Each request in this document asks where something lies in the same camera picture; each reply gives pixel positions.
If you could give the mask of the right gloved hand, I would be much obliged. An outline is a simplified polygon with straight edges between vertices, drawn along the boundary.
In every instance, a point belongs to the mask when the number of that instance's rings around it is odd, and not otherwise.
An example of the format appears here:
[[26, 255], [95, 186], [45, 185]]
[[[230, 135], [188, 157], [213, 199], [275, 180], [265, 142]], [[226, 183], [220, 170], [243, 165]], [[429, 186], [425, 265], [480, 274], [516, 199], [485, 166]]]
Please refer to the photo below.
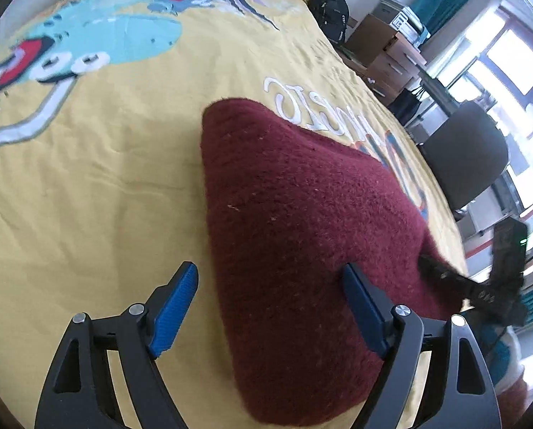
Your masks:
[[496, 393], [503, 393], [521, 379], [524, 372], [514, 329], [497, 324], [476, 309], [466, 310], [462, 315], [475, 335]]

